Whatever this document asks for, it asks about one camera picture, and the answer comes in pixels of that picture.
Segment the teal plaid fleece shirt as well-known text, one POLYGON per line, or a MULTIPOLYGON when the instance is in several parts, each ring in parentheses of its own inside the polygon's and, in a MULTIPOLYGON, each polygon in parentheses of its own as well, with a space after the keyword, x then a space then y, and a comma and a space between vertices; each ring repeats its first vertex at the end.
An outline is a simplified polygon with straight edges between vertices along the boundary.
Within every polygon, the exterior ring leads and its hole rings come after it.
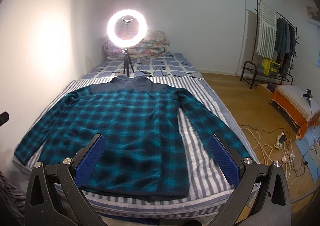
POLYGON ((191 89, 143 76, 118 76, 66 94, 25 134, 14 155, 26 165, 39 152, 43 164, 55 165, 102 134, 106 146, 87 191, 148 201, 185 198, 189 176, 180 113, 205 150, 217 134, 241 157, 249 156, 238 136, 191 89))

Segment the black clothes rack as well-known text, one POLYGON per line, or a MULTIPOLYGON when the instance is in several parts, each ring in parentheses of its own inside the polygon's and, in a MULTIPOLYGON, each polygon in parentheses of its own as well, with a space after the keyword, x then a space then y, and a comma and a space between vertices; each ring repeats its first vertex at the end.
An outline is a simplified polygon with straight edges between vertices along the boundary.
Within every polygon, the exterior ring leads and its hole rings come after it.
POLYGON ((263 0, 256 0, 257 22, 254 48, 244 62, 240 80, 250 89, 259 84, 293 84, 293 61, 297 57, 297 26, 263 0))

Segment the striped grey white bed sheet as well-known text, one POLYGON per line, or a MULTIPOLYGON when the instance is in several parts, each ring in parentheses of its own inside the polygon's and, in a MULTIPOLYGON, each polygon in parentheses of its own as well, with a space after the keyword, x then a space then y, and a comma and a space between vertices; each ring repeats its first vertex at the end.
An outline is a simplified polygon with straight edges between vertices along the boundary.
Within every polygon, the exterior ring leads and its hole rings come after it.
MULTIPOLYGON (((251 158, 255 152, 244 137, 240 127, 230 115, 230 112, 216 97, 211 89, 204 88, 200 80, 190 76, 146 77, 160 84, 180 84, 183 88, 191 89, 215 115, 217 115, 241 140, 251 158)), ((112 78, 89 79, 72 82, 51 105, 40 115, 36 122, 66 94, 92 84, 104 84, 112 78)), ((214 214, 227 201, 233 187, 227 182, 221 169, 214 160, 210 149, 204 149, 188 118, 178 115, 180 134, 182 136, 187 158, 189 193, 185 198, 167 201, 148 201, 143 197, 131 198, 111 193, 90 192, 83 187, 85 196, 103 215, 117 215, 141 218, 186 218, 214 214)), ((21 164, 14 156, 15 165, 26 175, 31 172, 32 165, 40 161, 40 153, 36 152, 26 165, 21 164)))

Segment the white power strip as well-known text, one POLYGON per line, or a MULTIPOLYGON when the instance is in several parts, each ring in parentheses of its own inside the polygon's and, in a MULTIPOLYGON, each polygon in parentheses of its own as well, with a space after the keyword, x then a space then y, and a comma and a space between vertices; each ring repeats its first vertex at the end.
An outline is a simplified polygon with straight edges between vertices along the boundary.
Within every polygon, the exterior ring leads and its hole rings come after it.
POLYGON ((280 135, 277 136, 276 142, 274 144, 274 147, 276 149, 281 149, 282 148, 282 144, 287 140, 286 138, 286 133, 282 132, 280 135))

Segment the zebra patterned trousers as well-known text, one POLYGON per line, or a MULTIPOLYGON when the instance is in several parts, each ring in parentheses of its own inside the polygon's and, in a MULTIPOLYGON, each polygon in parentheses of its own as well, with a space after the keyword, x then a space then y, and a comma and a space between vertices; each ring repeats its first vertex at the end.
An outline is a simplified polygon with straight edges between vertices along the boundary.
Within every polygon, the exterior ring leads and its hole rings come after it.
POLYGON ((1 225, 25 225, 25 195, 1 173, 1 225))

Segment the orange small bed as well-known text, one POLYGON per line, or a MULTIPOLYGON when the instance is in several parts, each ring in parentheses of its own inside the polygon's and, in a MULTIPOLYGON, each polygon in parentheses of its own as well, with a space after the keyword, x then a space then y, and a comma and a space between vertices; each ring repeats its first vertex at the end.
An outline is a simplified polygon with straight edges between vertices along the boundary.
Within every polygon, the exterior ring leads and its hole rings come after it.
POLYGON ((302 139, 309 126, 319 125, 319 104, 311 99, 311 105, 306 91, 293 85, 277 85, 270 102, 281 107, 298 127, 296 139, 302 139))

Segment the blue checked bed cover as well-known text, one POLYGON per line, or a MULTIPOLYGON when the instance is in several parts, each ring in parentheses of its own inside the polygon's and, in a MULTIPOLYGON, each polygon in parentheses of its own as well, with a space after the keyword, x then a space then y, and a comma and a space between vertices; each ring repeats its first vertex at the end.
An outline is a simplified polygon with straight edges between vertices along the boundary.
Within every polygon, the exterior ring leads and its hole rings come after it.
MULTIPOLYGON (((130 76, 191 76, 198 79, 202 78, 200 72, 183 56, 181 53, 168 52, 159 58, 132 58, 135 73, 130 76)), ((113 59, 105 60, 89 73, 83 76, 84 79, 109 78, 123 75, 124 60, 113 59)))

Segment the striped hanging towel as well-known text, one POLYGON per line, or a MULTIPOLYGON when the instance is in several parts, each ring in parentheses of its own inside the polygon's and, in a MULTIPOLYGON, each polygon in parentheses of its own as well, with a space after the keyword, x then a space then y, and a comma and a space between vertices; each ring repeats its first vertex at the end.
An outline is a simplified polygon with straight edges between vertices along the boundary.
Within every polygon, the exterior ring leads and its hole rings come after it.
POLYGON ((262 0, 258 1, 258 31, 255 52, 263 58, 272 59, 276 43, 277 12, 262 0))

